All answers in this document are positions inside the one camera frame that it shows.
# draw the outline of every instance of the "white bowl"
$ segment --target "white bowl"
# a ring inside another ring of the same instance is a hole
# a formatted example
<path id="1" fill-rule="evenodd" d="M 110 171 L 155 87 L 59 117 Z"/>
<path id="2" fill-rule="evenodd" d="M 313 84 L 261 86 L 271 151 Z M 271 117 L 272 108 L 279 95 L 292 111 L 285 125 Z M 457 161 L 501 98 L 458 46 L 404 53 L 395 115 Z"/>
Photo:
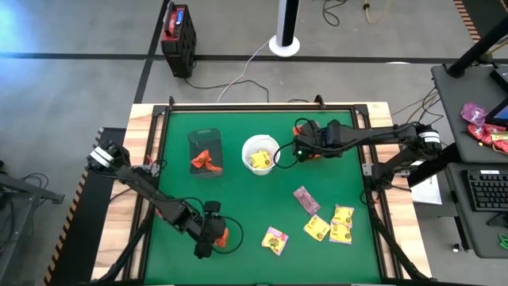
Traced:
<path id="1" fill-rule="evenodd" d="M 258 176 L 267 175 L 275 166 L 275 162 L 279 161 L 280 152 L 277 153 L 277 157 L 273 158 L 275 152 L 279 149 L 277 141 L 270 137 L 270 135 L 255 135 L 250 137 L 241 149 L 241 159 L 244 162 L 245 167 L 251 170 Z M 270 153 L 271 164 L 268 168 L 254 168 L 250 165 L 250 156 L 260 150 L 267 151 Z"/>

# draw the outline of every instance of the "yellow snack packet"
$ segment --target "yellow snack packet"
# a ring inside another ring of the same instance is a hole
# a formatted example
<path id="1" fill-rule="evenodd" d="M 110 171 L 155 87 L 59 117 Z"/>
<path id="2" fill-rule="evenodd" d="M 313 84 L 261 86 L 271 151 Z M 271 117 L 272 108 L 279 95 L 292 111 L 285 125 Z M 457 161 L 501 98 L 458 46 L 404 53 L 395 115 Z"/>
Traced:
<path id="1" fill-rule="evenodd" d="M 351 228 L 344 223 L 332 222 L 330 241 L 344 244 L 352 244 Z"/>
<path id="2" fill-rule="evenodd" d="M 317 215 L 313 215 L 303 229 L 314 239 L 322 241 L 330 231 L 330 225 Z"/>
<path id="3" fill-rule="evenodd" d="M 268 227 L 267 233 L 264 235 L 261 246 L 268 247 L 271 251 L 280 256 L 284 246 L 286 246 L 287 239 L 287 234 L 270 226 Z"/>
<path id="4" fill-rule="evenodd" d="M 251 166 L 254 168 L 270 168 L 271 166 L 270 153 L 266 151 L 258 151 L 252 154 L 249 159 Z"/>
<path id="5" fill-rule="evenodd" d="M 352 213 L 355 211 L 353 207 L 341 207 L 335 205 L 335 213 L 332 222 L 341 222 L 345 225 L 352 226 Z"/>

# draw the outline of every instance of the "green table surface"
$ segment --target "green table surface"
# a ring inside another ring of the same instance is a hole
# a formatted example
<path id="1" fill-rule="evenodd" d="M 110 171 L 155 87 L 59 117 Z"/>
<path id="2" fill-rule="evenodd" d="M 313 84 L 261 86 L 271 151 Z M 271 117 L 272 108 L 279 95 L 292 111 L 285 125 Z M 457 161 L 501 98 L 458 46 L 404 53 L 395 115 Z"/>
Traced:
<path id="1" fill-rule="evenodd" d="M 316 159 L 290 169 L 274 168 L 266 176 L 251 173 L 241 159 L 244 142 L 268 134 L 283 145 L 292 140 L 294 120 L 313 119 L 325 126 L 331 119 L 352 125 L 349 112 L 238 112 L 174 113 L 169 118 L 160 190 L 175 197 L 195 196 L 203 202 L 218 200 L 221 213 L 237 219 L 244 228 L 243 245 L 231 254 L 213 253 L 199 260 L 194 241 L 178 234 L 155 218 L 148 252 L 146 284 L 299 284 L 379 282 L 379 269 L 368 209 L 360 202 L 363 190 L 360 159 L 356 149 L 341 159 Z M 221 177 L 197 179 L 189 173 L 187 134 L 192 130 L 221 131 L 224 172 Z M 281 164 L 294 161 L 291 148 L 284 149 Z M 321 205 L 317 213 L 325 221 L 336 203 L 354 207 L 352 244 L 314 240 L 303 230 L 310 215 L 293 196 L 305 186 Z M 198 209 L 198 204 L 190 201 Z M 240 231 L 231 222 L 229 246 Z M 279 256 L 261 247 L 269 226 L 289 236 Z"/>

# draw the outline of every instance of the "floor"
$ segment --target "floor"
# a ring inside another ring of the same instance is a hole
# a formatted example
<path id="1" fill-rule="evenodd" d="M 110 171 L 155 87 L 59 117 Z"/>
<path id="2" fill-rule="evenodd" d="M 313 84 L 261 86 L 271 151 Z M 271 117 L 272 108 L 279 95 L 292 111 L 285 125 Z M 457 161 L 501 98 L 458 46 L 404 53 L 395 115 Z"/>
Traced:
<path id="1" fill-rule="evenodd" d="M 197 30 L 199 55 L 252 55 L 275 33 L 276 1 L 185 3 Z M 365 21 L 363 1 L 350 0 L 334 10 L 339 27 L 322 19 L 322 3 L 301 1 L 298 56 L 336 56 L 351 62 L 253 61 L 246 78 L 268 88 L 271 102 L 322 95 L 329 102 L 387 101 L 396 111 L 432 89 L 435 59 L 457 58 L 472 45 L 452 0 L 394 0 L 376 25 Z M 379 12 L 384 3 L 371 1 L 372 10 Z M 160 54 L 150 44 L 162 4 L 163 0 L 0 0 L 0 158 L 12 176 L 43 172 L 51 179 L 48 188 L 67 195 L 62 205 L 47 204 L 38 211 L 35 235 L 18 275 L 23 280 L 42 283 L 99 128 L 125 128 L 133 102 L 167 102 L 170 95 L 176 102 L 216 101 L 220 90 L 195 90 L 175 79 L 164 61 L 146 60 L 147 54 Z M 271 53 L 266 48 L 260 54 Z M 382 58 L 431 60 L 376 63 Z M 190 81 L 199 86 L 228 83 L 243 66 L 238 61 L 199 61 Z M 148 68 L 143 93 L 138 83 Z M 265 102 L 266 95 L 244 84 L 232 87 L 221 101 Z M 394 121 L 405 122 L 412 111 L 395 115 Z M 443 113 L 439 104 L 432 111 Z M 427 115 L 423 122 L 432 120 Z M 445 118 L 434 127 L 443 142 L 452 142 Z M 502 271 L 508 261 L 451 251 L 450 245 L 458 241 L 452 220 L 420 218 L 420 224 L 438 280 L 488 285 L 508 280 L 508 272 Z"/>

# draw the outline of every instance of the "pink snack packet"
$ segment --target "pink snack packet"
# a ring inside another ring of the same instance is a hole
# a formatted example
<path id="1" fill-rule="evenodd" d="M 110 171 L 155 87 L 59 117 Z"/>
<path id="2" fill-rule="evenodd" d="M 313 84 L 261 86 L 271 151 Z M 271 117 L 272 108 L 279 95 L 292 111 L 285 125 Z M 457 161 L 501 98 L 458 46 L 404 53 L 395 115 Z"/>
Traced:
<path id="1" fill-rule="evenodd" d="M 481 106 L 478 106 L 473 102 L 466 102 L 464 107 L 462 107 L 460 116 L 467 122 L 474 123 L 477 126 L 482 126 L 483 123 L 485 123 L 487 112 Z"/>
<path id="2" fill-rule="evenodd" d="M 321 207 L 316 200 L 309 194 L 305 187 L 301 186 L 293 192 L 294 197 L 302 204 L 303 208 L 310 214 L 314 215 Z"/>

